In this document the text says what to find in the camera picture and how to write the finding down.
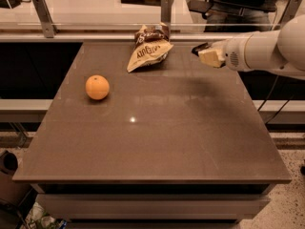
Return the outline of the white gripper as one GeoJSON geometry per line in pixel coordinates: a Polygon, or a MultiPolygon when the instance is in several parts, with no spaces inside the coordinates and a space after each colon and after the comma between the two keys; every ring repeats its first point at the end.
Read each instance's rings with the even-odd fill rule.
{"type": "Polygon", "coordinates": [[[213,42],[211,47],[198,53],[200,61],[213,68],[227,68],[248,72],[250,67],[246,63],[245,50],[248,41],[254,34],[241,33],[231,39],[213,42]]]}

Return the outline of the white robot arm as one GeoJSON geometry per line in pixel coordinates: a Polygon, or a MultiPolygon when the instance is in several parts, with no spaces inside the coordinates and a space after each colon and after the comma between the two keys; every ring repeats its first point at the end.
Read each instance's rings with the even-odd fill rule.
{"type": "Polygon", "coordinates": [[[305,15],[295,17],[277,31],[246,32],[206,44],[197,54],[204,65],[213,68],[264,71],[304,80],[305,15]]]}

